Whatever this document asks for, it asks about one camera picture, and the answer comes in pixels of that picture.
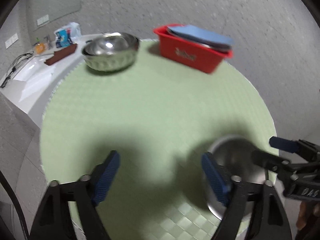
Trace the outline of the right hand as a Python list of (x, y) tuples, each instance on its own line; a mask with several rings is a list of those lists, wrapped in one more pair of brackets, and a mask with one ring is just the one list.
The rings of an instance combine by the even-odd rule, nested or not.
[(319, 203), (313, 205), (311, 202), (301, 202), (296, 222), (296, 227), (298, 231), (302, 230), (306, 226), (308, 217), (310, 215), (319, 217)]

